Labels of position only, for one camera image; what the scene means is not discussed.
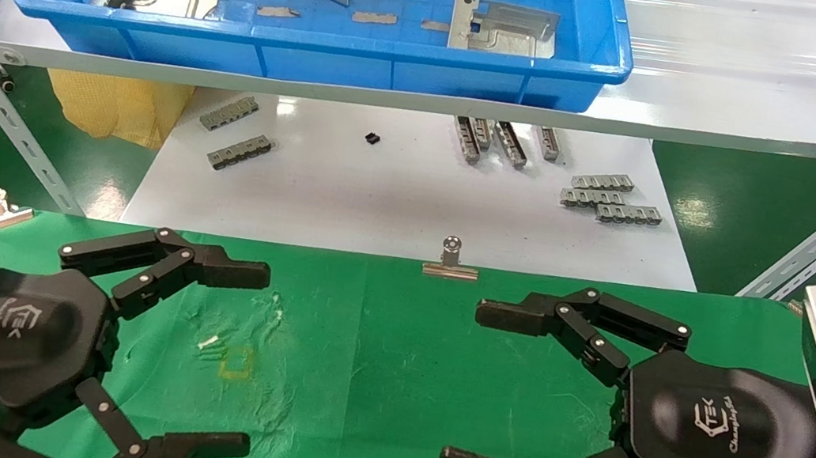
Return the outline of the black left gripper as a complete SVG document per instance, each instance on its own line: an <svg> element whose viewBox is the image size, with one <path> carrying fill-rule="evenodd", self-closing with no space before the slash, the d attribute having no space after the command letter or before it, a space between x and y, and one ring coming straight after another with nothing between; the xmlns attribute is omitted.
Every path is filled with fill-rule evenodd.
<svg viewBox="0 0 816 458"><path fill-rule="evenodd" d="M18 438L80 403L117 448L111 458L247 456L247 433L139 437L98 379L119 348L117 316L136 318L192 283L265 289L270 265L230 259L220 245L191 243L164 228L69 243L59 256L64 271L47 276L0 267L0 458L51 458ZM138 274L117 284L111 301L90 279L124 270Z"/></svg>

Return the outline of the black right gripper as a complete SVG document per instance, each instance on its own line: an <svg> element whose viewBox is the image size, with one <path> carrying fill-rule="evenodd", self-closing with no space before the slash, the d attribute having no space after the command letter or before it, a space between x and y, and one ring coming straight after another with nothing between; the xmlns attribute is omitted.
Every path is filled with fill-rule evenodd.
<svg viewBox="0 0 816 458"><path fill-rule="evenodd" d="M625 388L628 380L620 400L625 417L616 428L624 449L587 458L816 458L809 388L694 361L679 352L686 351L690 327L661 313L585 287L562 297L534 291L518 303L482 298L475 320L553 336L608 388ZM609 335L660 355L629 372L630 359ZM439 458L489 457L447 446Z"/></svg>

